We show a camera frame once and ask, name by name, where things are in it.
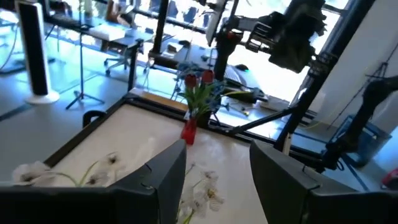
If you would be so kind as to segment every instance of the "red tulip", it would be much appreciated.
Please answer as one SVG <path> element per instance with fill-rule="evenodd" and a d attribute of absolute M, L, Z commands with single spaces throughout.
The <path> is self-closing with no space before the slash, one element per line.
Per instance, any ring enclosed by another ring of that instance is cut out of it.
<path fill-rule="evenodd" d="M 197 77 L 192 74 L 187 75 L 184 81 L 187 88 L 193 88 L 197 85 Z"/>
<path fill-rule="evenodd" d="M 214 72 L 212 70 L 205 70 L 201 77 L 203 83 L 209 84 L 213 83 L 214 80 Z"/>

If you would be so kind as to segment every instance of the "red vase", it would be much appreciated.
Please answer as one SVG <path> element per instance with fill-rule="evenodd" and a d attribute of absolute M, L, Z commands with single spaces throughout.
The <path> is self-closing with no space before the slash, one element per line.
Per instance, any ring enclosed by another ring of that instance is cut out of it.
<path fill-rule="evenodd" d="M 181 138 L 185 140 L 188 145 L 193 145 L 195 141 L 195 135 L 197 133 L 197 121 L 196 119 L 189 119 L 181 132 Z"/>

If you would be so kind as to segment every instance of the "grey floor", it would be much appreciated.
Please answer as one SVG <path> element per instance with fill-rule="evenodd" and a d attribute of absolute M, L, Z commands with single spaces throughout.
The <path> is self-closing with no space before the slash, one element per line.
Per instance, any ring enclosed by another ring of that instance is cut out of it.
<path fill-rule="evenodd" d="M 7 43 L 12 43 L 12 37 L 5 37 Z M 76 103 L 70 110 L 65 107 L 79 90 L 79 48 L 60 42 L 60 53 L 56 51 L 57 40 L 49 38 L 48 54 L 56 58 L 55 63 L 50 64 L 52 86 L 60 92 L 60 100 L 51 105 L 29 106 L 24 103 L 24 98 L 29 96 L 29 81 L 26 72 L 18 72 L 11 75 L 0 75 L 0 180 L 9 180 L 12 170 L 19 164 L 33 161 L 42 161 L 62 147 L 74 135 L 81 130 L 81 118 L 88 110 L 106 110 L 118 101 L 127 90 L 127 74 L 123 67 L 112 71 L 111 77 L 104 75 L 103 61 L 109 55 L 84 49 L 84 74 L 85 92 L 105 101 L 101 105 L 93 100 L 85 100 L 83 104 Z M 0 63 L 10 51 L 9 46 L 0 47 Z M 16 51 L 22 51 L 21 43 L 16 45 Z M 146 84 L 142 76 L 142 67 L 137 69 L 138 83 L 149 91 L 169 97 L 172 93 L 175 77 L 173 74 L 151 70 Z M 243 116 L 237 111 L 220 111 L 218 117 L 221 122 L 230 125 L 242 125 L 249 121 L 271 114 L 271 111 L 260 110 L 258 107 L 251 109 L 249 116 Z M 283 128 L 283 121 L 265 124 L 251 131 L 277 138 Z M 293 144 L 320 152 L 325 147 L 335 128 L 326 130 L 324 124 L 319 124 L 312 129 L 298 129 L 299 135 L 293 137 Z M 372 164 L 371 172 L 360 171 L 359 175 L 372 189 L 379 186 L 375 180 L 379 180 L 384 172 L 378 166 Z M 325 174 L 354 189 L 361 190 L 361 186 L 354 176 L 346 168 L 345 171 L 327 170 Z"/>

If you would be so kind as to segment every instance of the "white table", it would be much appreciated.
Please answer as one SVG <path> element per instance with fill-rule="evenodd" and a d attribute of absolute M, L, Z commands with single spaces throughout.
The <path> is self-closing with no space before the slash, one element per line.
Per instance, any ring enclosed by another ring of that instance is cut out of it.
<path fill-rule="evenodd" d="M 132 172 L 180 138 L 183 123 L 124 105 L 92 132 L 54 169 L 80 178 L 94 161 L 118 151 Z M 191 223 L 267 223 L 251 175 L 249 144 L 198 129 L 193 146 L 187 148 L 187 166 L 195 161 L 219 175 L 218 190 L 225 203 L 219 212 L 208 210 L 205 219 Z M 197 179 L 188 175 L 185 183 Z M 57 178 L 55 185 L 70 185 Z"/>

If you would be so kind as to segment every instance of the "microphone stand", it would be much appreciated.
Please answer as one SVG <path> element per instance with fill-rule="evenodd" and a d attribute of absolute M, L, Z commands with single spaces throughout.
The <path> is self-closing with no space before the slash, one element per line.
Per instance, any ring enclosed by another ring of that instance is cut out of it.
<path fill-rule="evenodd" d="M 81 0 L 79 0 L 79 29 L 81 29 Z M 74 105 L 77 101 L 84 100 L 84 98 L 89 98 L 92 100 L 96 100 L 100 102 L 101 104 L 104 104 L 105 102 L 103 100 L 100 100 L 98 98 L 95 98 L 94 96 L 87 95 L 84 92 L 84 77 L 83 77 L 83 44 L 82 44 L 82 37 L 83 34 L 81 34 L 81 30 L 79 30 L 79 38 L 80 38 L 80 92 L 79 91 L 74 91 L 74 94 L 76 95 L 76 98 L 65 108 L 68 110 L 72 105 Z"/>

